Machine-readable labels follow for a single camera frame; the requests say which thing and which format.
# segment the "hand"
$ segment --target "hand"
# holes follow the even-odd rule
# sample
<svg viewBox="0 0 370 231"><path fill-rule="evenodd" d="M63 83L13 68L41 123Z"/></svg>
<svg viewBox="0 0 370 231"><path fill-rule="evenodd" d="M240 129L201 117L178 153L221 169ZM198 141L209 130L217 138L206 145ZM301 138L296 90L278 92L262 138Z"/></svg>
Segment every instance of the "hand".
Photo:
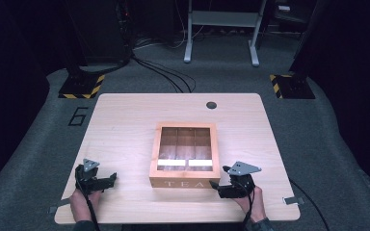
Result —
<svg viewBox="0 0 370 231"><path fill-rule="evenodd" d="M92 192L92 194L89 195L89 200L92 203L94 211L97 211L98 209L98 201L100 200L100 196L101 191ZM86 198L79 190L74 190L69 200L71 212L73 213L73 217L76 222L80 220L92 220L92 214L90 213Z"/></svg>
<svg viewBox="0 0 370 231"><path fill-rule="evenodd" d="M256 186L253 192L251 192L251 199L253 199L253 203L251 205L251 222L256 223L267 217L264 210L262 189ZM245 214L249 211L250 205L249 198L247 196L243 198L233 198L233 200L238 203Z"/></svg>

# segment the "black cable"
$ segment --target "black cable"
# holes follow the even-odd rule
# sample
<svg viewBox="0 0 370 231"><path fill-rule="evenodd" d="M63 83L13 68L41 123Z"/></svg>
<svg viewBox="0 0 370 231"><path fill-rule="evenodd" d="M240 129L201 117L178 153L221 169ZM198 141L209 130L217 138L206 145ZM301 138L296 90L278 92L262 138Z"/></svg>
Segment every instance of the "black cable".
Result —
<svg viewBox="0 0 370 231"><path fill-rule="evenodd" d="M96 231L100 231L100 227L98 226L97 217L95 216L95 211L92 206L92 202L89 200L89 196L86 194L86 192L83 191L82 186L80 185L80 181L77 178L77 172L75 173L74 177L76 178L77 185L79 186L79 190L86 199L87 206L89 206L90 214L92 215L92 222L94 223L94 228Z"/></svg>
<svg viewBox="0 0 370 231"><path fill-rule="evenodd" d="M162 75L165 79L168 80L168 82L170 82L170 84L173 86L173 88L175 89L176 92L178 92L178 90L180 90L181 92L183 92L183 90L179 87L179 85L177 85L170 77L168 77L167 75L159 72L158 70L154 69L153 66L147 64L147 63L144 63L142 60L140 59L137 59L135 57L132 58L135 62L137 62L137 64L147 68L147 69L150 69L160 75Z"/></svg>
<svg viewBox="0 0 370 231"><path fill-rule="evenodd" d="M90 73L90 74L107 74L107 73L116 71L116 70L124 67L125 65L128 64L128 62L129 62L128 60L123 60L123 61L119 62L117 66L113 66L113 67L106 68L106 69L101 69L101 70L95 70L95 71L84 70L84 72L87 72L87 73Z"/></svg>
<svg viewBox="0 0 370 231"><path fill-rule="evenodd" d="M292 179L288 178L288 180L297 187L304 195L307 197L307 199L313 204L314 208L317 210L318 214L320 215L321 220L323 221L324 225L326 226L326 229L330 231L329 225L327 224L326 219L324 218L323 214L321 213L318 206L314 203L314 201L311 199L311 197L299 186L294 182Z"/></svg>
<svg viewBox="0 0 370 231"><path fill-rule="evenodd" d="M242 229L245 230L246 223L248 222L248 219L251 217L251 209L252 209L252 205L253 205L253 202L254 202L254 189L252 191L253 192L253 198L251 198L251 194L248 192L248 190L245 187L243 187L243 185L240 182L232 181L231 183L238 184L240 187L242 187L242 189L245 190L245 193L248 195L248 199L249 199L249 210L246 213L245 218L243 219L243 222L242 222Z"/></svg>
<svg viewBox="0 0 370 231"><path fill-rule="evenodd" d="M194 36L193 41L204 41L206 38L205 33L198 33L196 36Z"/></svg>
<svg viewBox="0 0 370 231"><path fill-rule="evenodd" d="M137 40L135 41L134 48L150 45L154 41L155 41L154 38L137 38Z"/></svg>
<svg viewBox="0 0 370 231"><path fill-rule="evenodd" d="M163 67L163 68L167 69L167 70L165 70L165 69L158 68L158 67L156 67L156 66L155 66L155 68L157 68L157 69L159 69L159 70L161 70L161 71L164 71L164 72L166 72L166 73L169 73L169 74L171 74L171 75L173 75L173 76L177 77L178 79L180 79L180 80L181 80L181 81L186 85L186 87L187 87L187 89L188 89L189 93L192 93L192 92L194 91L194 89L197 87L197 81L195 81L195 79L194 79L194 78L192 78L192 77L191 77L191 76L189 76L189 75L186 75L186 74L181 73L181 72L179 72L179 71L177 71L177 70L174 70L174 69L170 69L170 68L168 68L168 67L166 67L166 66L164 66L164 65L162 65L162 64L154 63L154 62L152 62L152 61L148 61L148 60L142 60L142 61L143 61L143 62L147 62L147 63L149 63L149 64L156 64L156 65L159 65L159 66L161 66L161 67ZM187 82L186 82L182 77L180 77L179 75L174 74L174 73L172 73L172 72L169 72L168 70L173 71L173 72L176 72L176 73L178 73L178 74L180 74L180 75L183 75L183 76L186 76L186 77L190 78L190 79L194 82L194 87L191 89L191 87L188 85L188 83L187 83Z"/></svg>
<svg viewBox="0 0 370 231"><path fill-rule="evenodd" d="M174 89L175 89L175 91L176 92L178 92L177 90L180 90L181 92L184 92L184 90L173 80L173 79L171 79L169 76L167 76L166 74L164 74L163 72L165 72L165 73L167 73L167 74L170 74L170 75L172 75L172 76L174 76L174 77L176 77L176 78L178 78L180 81L182 81L185 85L186 85L186 87L187 87L187 89L188 89L188 92L189 93L191 93L191 92L193 92L194 91L194 89L195 89L195 87L196 87L196 81L195 81L195 79L194 78L192 78L192 77L190 77L190 76L188 76L188 75L186 75L186 74L183 74L183 73L180 73L180 72L178 72L178 71L176 71L176 70L173 70L173 69L169 69L169 68L167 68L167 67L165 67L165 66L163 66L163 65L161 65L161 64L157 64L157 63L154 63L154 62L151 62L151 61L146 61L146 60L142 60L142 59L138 59L138 58L136 58L135 56L133 56L132 57L132 59L135 61L135 62L137 62L139 65L141 65L141 66L143 66L143 67L145 67L145 68L148 68L148 69L150 69L150 70L152 70L152 71L154 71L154 72L156 72L156 73L158 73L158 74L160 74L160 75L162 75L165 79L167 79L170 83L171 83L171 85L174 87ZM191 87L189 86L189 84L185 81L185 79L184 78L182 78L181 76L179 76L179 75L177 75L177 74L175 74L174 72L176 72L176 73L178 73L178 74L181 74L181 75L184 75L184 76L186 76L186 77L188 77L188 78L190 78L191 80L193 80L193 82L194 82L194 87L191 89Z"/></svg>

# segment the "dark background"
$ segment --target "dark background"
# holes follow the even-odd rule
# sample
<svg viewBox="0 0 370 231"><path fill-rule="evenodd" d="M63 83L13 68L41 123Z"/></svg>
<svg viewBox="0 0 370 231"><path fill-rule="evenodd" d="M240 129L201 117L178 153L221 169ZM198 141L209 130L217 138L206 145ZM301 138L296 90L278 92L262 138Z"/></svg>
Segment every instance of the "dark background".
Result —
<svg viewBox="0 0 370 231"><path fill-rule="evenodd" d="M134 28L165 40L175 38L182 30L173 1L146 1L152 4L149 9L165 9L157 16L149 15L153 11L147 12L144 5L138 5L142 1L137 5L133 2L129 3L133 4L130 16ZM186 2L178 0L183 18L187 15ZM217 3L218 10L248 9L247 1ZM196 7L206 6L206 2L200 1ZM370 176L370 1L319 0L317 6L310 33L291 69L307 73L324 90L335 110L341 136ZM49 89L45 77L65 68L56 39L67 42L70 58L76 64L89 64L82 38L92 38L85 38L76 30L71 12L60 0L0 0L0 169L11 158L45 101ZM108 16L113 15L114 9L110 9ZM146 25L142 20L147 16L155 22ZM110 46L122 45L120 41L100 39Z"/></svg>

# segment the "sleeve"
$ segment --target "sleeve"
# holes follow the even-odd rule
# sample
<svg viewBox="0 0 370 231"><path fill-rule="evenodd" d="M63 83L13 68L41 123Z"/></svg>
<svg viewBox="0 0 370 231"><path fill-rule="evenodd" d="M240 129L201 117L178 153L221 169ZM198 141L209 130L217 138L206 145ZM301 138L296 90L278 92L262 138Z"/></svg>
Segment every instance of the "sleeve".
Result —
<svg viewBox="0 0 370 231"><path fill-rule="evenodd" d="M275 231L273 229L272 223L268 218L264 218L259 222L252 223L249 219L245 226L245 231Z"/></svg>
<svg viewBox="0 0 370 231"><path fill-rule="evenodd" d="M80 220L73 228L73 231L93 231L94 223L90 220Z"/></svg>

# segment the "wrist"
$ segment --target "wrist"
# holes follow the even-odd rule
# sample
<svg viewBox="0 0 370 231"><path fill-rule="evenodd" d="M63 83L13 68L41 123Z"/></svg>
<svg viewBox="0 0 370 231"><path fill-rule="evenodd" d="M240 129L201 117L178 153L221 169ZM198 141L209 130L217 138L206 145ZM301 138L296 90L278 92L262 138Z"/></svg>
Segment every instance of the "wrist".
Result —
<svg viewBox="0 0 370 231"><path fill-rule="evenodd" d="M92 221L92 216L89 215L89 214L75 214L73 216L74 216L74 220L76 222L78 222L78 221Z"/></svg>
<svg viewBox="0 0 370 231"><path fill-rule="evenodd" d="M95 226L92 221L89 220L80 220L77 221L76 224L74 225L73 231L78 231L78 230L94 230Z"/></svg>
<svg viewBox="0 0 370 231"><path fill-rule="evenodd" d="M251 222L252 223L258 223L258 222L260 222L261 220L263 220L265 218L267 218L267 217L264 214L263 215L254 215L254 214L252 214L251 215Z"/></svg>
<svg viewBox="0 0 370 231"><path fill-rule="evenodd" d="M259 220L258 222L252 223L250 226L247 226L246 229L250 231L274 231L272 223L269 221L268 218L264 218L262 220Z"/></svg>

